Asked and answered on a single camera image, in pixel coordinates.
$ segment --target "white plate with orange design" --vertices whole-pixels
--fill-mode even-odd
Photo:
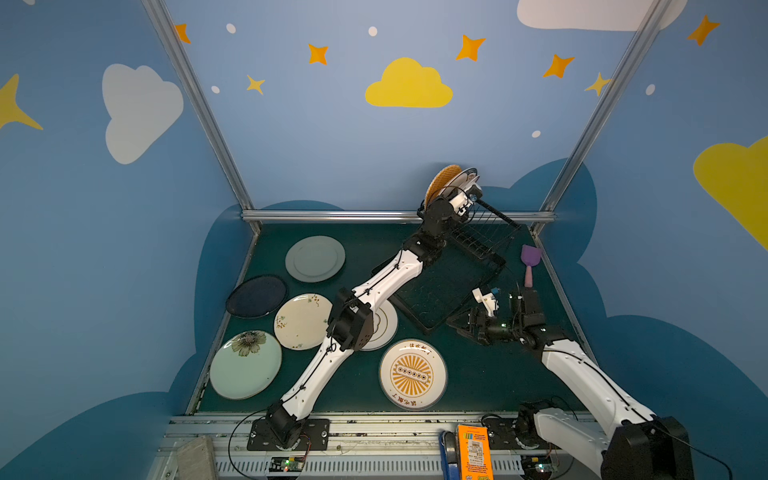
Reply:
[[[404,410],[423,410],[442,397],[448,385],[448,370],[435,347],[409,339],[384,353],[379,380],[392,403]]]

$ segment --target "pink handle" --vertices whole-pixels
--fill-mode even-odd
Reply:
[[[531,270],[530,265],[525,267],[525,287],[526,288],[533,287],[533,270]]]

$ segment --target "white cloud decal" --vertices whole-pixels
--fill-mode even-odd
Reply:
[[[520,0],[518,19],[533,28],[635,31],[654,0]],[[674,22],[687,0],[672,0],[661,27]]]
[[[181,90],[142,65],[107,67],[101,80],[104,105],[112,120],[107,149],[118,163],[135,162],[179,118],[184,109]]]

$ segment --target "green table surface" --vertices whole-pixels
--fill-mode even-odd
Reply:
[[[371,277],[371,269],[395,254],[403,240],[413,233],[415,224],[339,224],[302,223],[267,224],[258,239],[246,280],[272,273],[288,285],[288,298],[303,293],[318,293],[333,301],[342,286],[352,289]],[[292,278],[285,268],[288,249],[295,242],[313,235],[336,238],[346,250],[346,263],[332,278],[319,283],[303,283]],[[520,261],[523,244],[533,245],[525,228],[521,228],[505,255],[508,262],[489,286],[501,290],[499,305],[502,318],[509,316],[507,294],[522,283],[525,266]],[[430,268],[440,268],[440,262]],[[533,269],[534,286],[548,323],[557,323],[576,338],[554,285],[543,264]],[[448,385],[443,397],[429,409],[433,412],[516,411],[520,402],[560,396],[571,407],[583,405],[552,372],[534,355],[516,343],[480,346],[460,337],[446,325],[431,335],[422,334],[412,322],[398,312],[399,327],[394,342],[420,339],[434,346],[448,368]],[[224,341],[246,330],[260,329],[274,334],[274,313],[259,319],[232,317]],[[373,352],[351,355],[328,382],[315,404],[315,412],[401,412],[383,393],[379,384],[379,364],[387,347]],[[298,380],[317,348],[296,351],[283,348],[283,364],[274,381],[261,393],[243,400],[229,400],[206,386],[199,412],[256,412],[278,400]]]

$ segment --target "aluminum frame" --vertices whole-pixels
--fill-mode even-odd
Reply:
[[[541,242],[541,239],[538,237],[538,235],[532,235],[533,241],[536,244],[536,247],[541,250],[541,260],[544,262],[544,266],[547,269],[547,273],[549,273],[549,278],[551,278],[552,283],[554,284],[554,290],[558,293],[558,297],[560,298],[560,303],[563,304],[563,308],[565,308],[565,314],[568,316],[568,319],[571,321],[571,326],[574,327],[574,330],[576,331],[576,336],[578,337],[579,343],[581,344],[581,348],[584,350],[584,353],[587,354],[590,360],[594,362],[595,365],[598,365],[598,361],[594,358],[594,353],[592,352],[592,347],[589,346],[589,342],[587,341],[587,336],[584,335],[584,330],[581,329],[581,324],[578,322],[578,319],[576,318],[576,313],[574,312],[573,308],[571,307],[571,302],[568,301],[568,296],[565,294],[565,290],[563,290],[563,284],[560,283],[560,279],[558,278],[557,272],[554,271],[554,265],[552,265],[552,262],[549,260],[549,255],[547,255],[547,250],[544,248],[544,244]]]
[[[544,203],[541,204],[540,211],[552,212],[560,202],[566,189],[568,189],[568,185],[571,184],[578,168],[584,162],[589,150],[598,139],[603,126],[605,126],[608,117],[611,116],[611,112],[618,104],[621,95],[634,76],[634,72],[640,66],[648,49],[653,44],[656,35],[660,31],[661,19],[671,3],[672,0],[655,0],[649,7],[645,18],[643,18],[640,27],[637,29],[637,33],[635,33],[624,56],[619,61],[619,65],[616,67],[613,77],[611,77],[611,83],[608,84],[605,93],[601,95],[600,101],[592,112],[586,127],[584,127],[584,131],[581,132],[581,136],[576,142],[571,155],[565,161],[560,174],[554,181],[554,184],[552,184],[552,188],[544,199]],[[539,234],[543,228],[544,224],[537,222],[532,227],[532,231],[535,234]]]
[[[307,478],[442,478],[434,465],[430,469],[419,471],[419,468],[363,468],[364,461],[375,462],[419,462],[438,461],[439,434],[443,430],[455,431],[458,424],[480,425],[480,418],[487,412],[392,412],[372,414],[368,412],[330,412],[317,413],[310,418],[328,418],[331,428],[326,452],[310,453],[310,460],[319,463],[336,462],[333,471],[310,468],[303,472]],[[514,418],[516,412],[494,412]],[[168,480],[176,477],[176,451],[184,443],[198,436],[210,436],[214,443],[214,461],[219,470],[220,478],[241,478],[239,474],[227,467],[229,459],[227,448],[232,437],[231,455],[236,464],[242,468],[247,466],[248,473],[256,478],[266,478],[264,462],[273,456],[288,456],[285,452],[249,452],[246,450],[247,438],[250,432],[251,420],[240,425],[232,435],[235,425],[244,414],[222,413],[219,415],[178,416],[170,420],[168,429],[157,450],[154,464],[147,480]],[[585,425],[599,425],[588,412],[578,412],[578,419]],[[494,450],[492,461],[494,476],[499,478],[517,478],[520,455],[548,454],[547,448],[535,450]],[[566,462],[570,455],[563,450],[552,451],[552,455],[563,457]],[[290,476],[270,474],[273,476]]]
[[[219,159],[221,168],[230,182],[237,201],[243,210],[252,210],[253,203],[250,200],[243,178],[237,170],[237,165],[232,158],[227,142],[224,141],[221,130],[216,123],[216,118],[205,99],[200,82],[197,80],[194,69],[192,69],[190,59],[187,57],[187,53],[184,51],[184,47],[176,34],[176,28],[170,17],[170,12],[165,6],[165,2],[163,0],[141,0],[141,2],[147,10],[157,36],[160,37],[160,41],[163,43],[166,53],[168,53],[170,62],[179,75],[181,84],[184,86],[189,101],[195,113],[197,113],[197,117],[200,119],[200,124],[205,130],[210,146],[214,149],[216,158]]]
[[[520,223],[550,223],[554,212],[502,212]],[[243,220],[340,223],[421,223],[415,211],[398,210],[244,210]]]
[[[259,231],[255,230],[253,233],[253,238],[250,241],[250,246],[248,247],[248,252],[246,253],[245,259],[243,260],[243,266],[240,268],[240,275],[237,276],[237,283],[235,284],[236,288],[243,282],[243,280],[245,280],[245,274],[248,271],[250,259],[253,258],[253,252],[256,249],[256,242],[258,240]],[[203,391],[205,390],[205,385],[208,381],[210,363],[213,362],[214,356],[219,350],[219,345],[221,345],[221,342],[224,338],[224,333],[227,331],[227,326],[230,324],[230,318],[232,318],[232,315],[224,310],[224,316],[221,319],[219,329],[216,331],[216,336],[214,337],[213,342],[210,344],[208,357],[206,357],[203,369],[200,371],[200,375],[197,377],[197,383],[195,384],[194,391],[192,392],[192,397],[187,404],[185,415],[193,415],[197,411],[197,407],[200,405],[200,400],[203,398]]]

